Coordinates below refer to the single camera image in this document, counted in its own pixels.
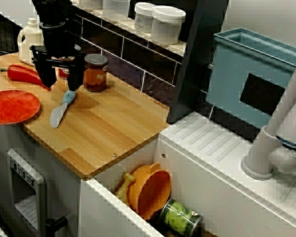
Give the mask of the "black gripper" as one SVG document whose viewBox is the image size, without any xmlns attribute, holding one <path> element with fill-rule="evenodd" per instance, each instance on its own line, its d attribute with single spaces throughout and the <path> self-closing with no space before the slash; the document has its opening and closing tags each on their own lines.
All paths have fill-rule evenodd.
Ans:
<svg viewBox="0 0 296 237">
<path fill-rule="evenodd" d="M 42 31 L 43 46 L 31 46 L 32 62 L 44 86 L 50 88 L 57 81 L 55 69 L 59 67 L 60 58 L 73 57 L 73 66 L 69 67 L 67 77 L 70 91 L 78 90 L 83 84 L 85 71 L 85 53 L 75 44 L 74 39 L 79 35 L 74 32 L 73 23 L 39 23 Z"/>
</svg>

